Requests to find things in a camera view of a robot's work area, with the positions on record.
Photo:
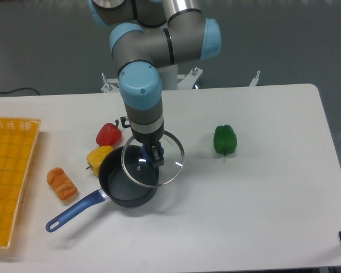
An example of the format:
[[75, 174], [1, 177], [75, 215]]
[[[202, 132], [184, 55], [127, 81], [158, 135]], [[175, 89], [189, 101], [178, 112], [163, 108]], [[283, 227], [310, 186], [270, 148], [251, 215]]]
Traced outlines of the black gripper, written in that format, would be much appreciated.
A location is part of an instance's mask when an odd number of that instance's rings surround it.
[[[164, 135], [164, 126], [152, 133], [140, 133], [132, 130], [133, 137], [143, 145], [141, 146], [142, 157], [146, 161], [152, 160], [152, 167], [159, 168], [164, 165], [164, 149], [160, 143], [157, 143]], [[151, 147], [151, 157], [147, 151], [146, 146]]]

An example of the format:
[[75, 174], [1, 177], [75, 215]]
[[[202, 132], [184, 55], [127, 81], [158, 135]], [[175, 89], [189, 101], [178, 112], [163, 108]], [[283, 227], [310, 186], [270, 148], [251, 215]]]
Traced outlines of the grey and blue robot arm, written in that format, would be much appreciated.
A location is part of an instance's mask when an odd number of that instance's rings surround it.
[[197, 1], [89, 1], [93, 18], [113, 26], [110, 53], [134, 138], [152, 167], [164, 163], [162, 91], [158, 70], [219, 54], [221, 30]]

